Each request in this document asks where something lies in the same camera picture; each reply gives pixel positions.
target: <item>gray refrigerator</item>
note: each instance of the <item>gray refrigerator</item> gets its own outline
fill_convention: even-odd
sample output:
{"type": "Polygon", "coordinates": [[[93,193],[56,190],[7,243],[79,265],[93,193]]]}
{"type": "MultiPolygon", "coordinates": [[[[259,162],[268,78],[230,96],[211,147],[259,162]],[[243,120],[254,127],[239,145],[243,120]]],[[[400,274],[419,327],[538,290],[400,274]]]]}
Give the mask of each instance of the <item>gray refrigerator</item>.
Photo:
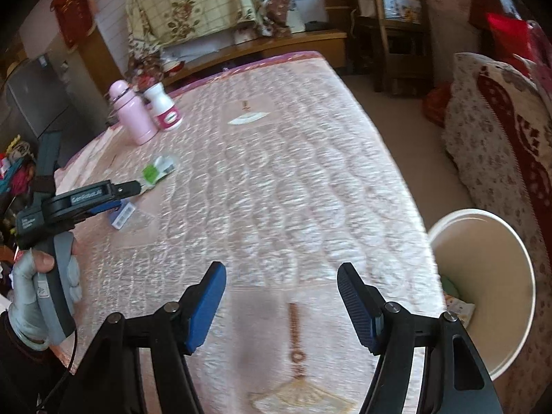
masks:
{"type": "Polygon", "coordinates": [[[88,121],[71,102],[48,55],[22,62],[4,86],[7,111],[0,119],[0,149],[15,138],[37,152],[38,139],[47,131],[61,131],[59,166],[81,150],[95,135],[88,121]]]}

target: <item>clothing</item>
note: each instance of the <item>clothing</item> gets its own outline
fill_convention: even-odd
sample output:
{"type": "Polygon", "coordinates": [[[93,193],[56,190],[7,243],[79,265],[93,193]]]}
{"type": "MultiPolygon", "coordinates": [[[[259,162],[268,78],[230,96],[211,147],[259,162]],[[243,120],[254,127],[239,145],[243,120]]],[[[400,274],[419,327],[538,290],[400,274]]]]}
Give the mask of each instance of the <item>clothing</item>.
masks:
{"type": "MultiPolygon", "coordinates": [[[[29,413],[37,405],[38,396],[45,398],[62,377],[65,367],[49,349],[36,352],[23,344],[12,330],[8,313],[0,315],[0,407],[2,414],[29,413]]],[[[64,386],[46,404],[54,414],[59,408],[64,386]]]]}
{"type": "Polygon", "coordinates": [[[142,58],[197,37],[239,27],[289,33],[291,0],[127,0],[131,56],[142,58]]]}

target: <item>screw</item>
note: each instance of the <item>screw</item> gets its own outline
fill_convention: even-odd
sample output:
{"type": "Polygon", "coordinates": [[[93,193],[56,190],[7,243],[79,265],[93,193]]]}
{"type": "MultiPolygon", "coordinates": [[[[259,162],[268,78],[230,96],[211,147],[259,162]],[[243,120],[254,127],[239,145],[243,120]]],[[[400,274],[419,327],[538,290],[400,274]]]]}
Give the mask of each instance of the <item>screw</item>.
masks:
{"type": "Polygon", "coordinates": [[[117,323],[121,320],[121,313],[111,313],[108,317],[107,317],[107,321],[109,323],[117,323]]]}
{"type": "Polygon", "coordinates": [[[164,309],[167,313],[174,313],[174,312],[177,311],[179,308],[180,308],[180,305],[178,304],[178,302],[167,302],[167,303],[163,306],[163,309],[164,309]]]}
{"type": "Polygon", "coordinates": [[[385,309],[390,313],[398,313],[401,311],[401,306],[397,302],[387,302],[385,309]]]}
{"type": "Polygon", "coordinates": [[[452,311],[445,311],[443,313],[443,317],[449,322],[456,322],[458,320],[458,316],[456,315],[456,313],[453,313],[452,311]]]}

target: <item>mattress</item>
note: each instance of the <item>mattress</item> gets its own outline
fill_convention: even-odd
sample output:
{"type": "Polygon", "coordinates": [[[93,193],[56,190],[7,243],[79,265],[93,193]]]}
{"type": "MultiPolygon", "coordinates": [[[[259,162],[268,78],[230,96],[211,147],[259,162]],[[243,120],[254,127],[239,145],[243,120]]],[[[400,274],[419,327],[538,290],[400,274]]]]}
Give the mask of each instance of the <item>mattress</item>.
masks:
{"type": "MultiPolygon", "coordinates": [[[[79,224],[79,362],[113,311],[178,300],[214,260],[227,287],[205,344],[188,358],[206,413],[358,411],[377,359],[357,339],[336,284],[352,262],[416,314],[444,300],[422,220],[369,117],[326,61],[294,53],[225,71],[172,94],[175,131],[140,147],[120,126],[57,175],[58,191],[140,175],[159,155],[176,171],[137,198],[117,231],[79,224]]],[[[57,351],[68,361],[71,340],[57,351]]],[[[415,356],[405,412],[423,368],[415,356]]],[[[144,355],[150,412],[159,412],[144,355]]]]}

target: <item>hand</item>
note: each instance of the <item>hand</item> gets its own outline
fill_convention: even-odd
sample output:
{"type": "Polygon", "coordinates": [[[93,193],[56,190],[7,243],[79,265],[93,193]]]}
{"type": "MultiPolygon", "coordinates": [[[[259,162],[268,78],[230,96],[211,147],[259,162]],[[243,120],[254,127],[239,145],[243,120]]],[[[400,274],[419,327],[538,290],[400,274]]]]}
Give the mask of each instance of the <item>hand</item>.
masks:
{"type": "MultiPolygon", "coordinates": [[[[80,270],[76,255],[79,245],[76,240],[71,247],[71,260],[68,265],[68,277],[71,299],[79,302],[82,290],[79,285],[80,270]]],[[[19,339],[33,350],[42,351],[48,348],[48,330],[40,312],[37,294],[32,283],[32,276],[37,272],[47,273],[53,269],[52,256],[40,250],[27,250],[13,267],[12,279],[14,301],[9,306],[8,317],[13,331],[19,339]]]]}

